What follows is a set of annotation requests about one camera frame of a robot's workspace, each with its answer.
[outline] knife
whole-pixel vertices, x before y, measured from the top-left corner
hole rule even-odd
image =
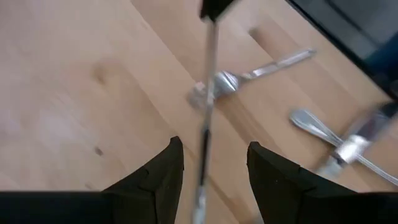
[[[324,177],[337,176],[347,164],[356,161],[391,124],[398,112],[398,104],[385,103],[360,117],[349,128],[346,140],[336,148],[317,174]]]

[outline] wooden table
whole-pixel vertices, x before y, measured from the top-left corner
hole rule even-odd
[[[186,101],[204,79],[200,1],[0,1],[0,188],[101,190],[180,136],[185,173],[177,223],[189,223],[201,114]],[[208,223],[252,223],[250,141],[313,169],[331,146],[289,123],[307,108],[343,133],[387,96],[283,0],[242,0],[220,24],[218,68],[252,70],[295,50],[317,55],[218,102]],[[398,125],[366,157],[391,174]],[[360,164],[334,180],[396,190]]]

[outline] metal rod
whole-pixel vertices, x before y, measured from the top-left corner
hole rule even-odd
[[[206,75],[207,75],[207,91],[205,103],[205,119],[202,126],[201,148],[200,148],[200,165],[197,191],[195,195],[195,206],[193,208],[192,223],[203,224],[206,217],[206,178],[207,167],[211,140],[211,115],[214,108],[214,89],[216,75],[216,52],[218,40],[218,26],[215,21],[209,21],[207,32],[207,49],[206,49]]]

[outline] wood grain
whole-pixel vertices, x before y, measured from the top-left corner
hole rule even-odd
[[[180,136],[177,223],[188,223],[201,114],[186,101],[204,80],[196,1],[0,1],[0,189],[101,190]],[[208,223],[253,223],[250,141],[314,169],[331,146],[289,123],[307,108],[341,134],[388,100],[282,0],[242,0],[220,24],[218,69],[241,73],[305,47],[317,56],[220,99],[213,115]],[[398,176],[394,125],[366,156]],[[359,164],[334,180],[396,190]]]

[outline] silver fork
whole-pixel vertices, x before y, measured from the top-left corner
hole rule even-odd
[[[326,127],[315,115],[307,110],[294,110],[290,114],[290,120],[298,127],[309,133],[321,138],[322,140],[338,147],[344,140],[337,136],[332,130]],[[398,179],[386,171],[382,170],[380,167],[374,165],[371,161],[367,160],[363,156],[358,156],[357,160],[371,169],[373,172],[377,173],[384,179],[398,186]]]

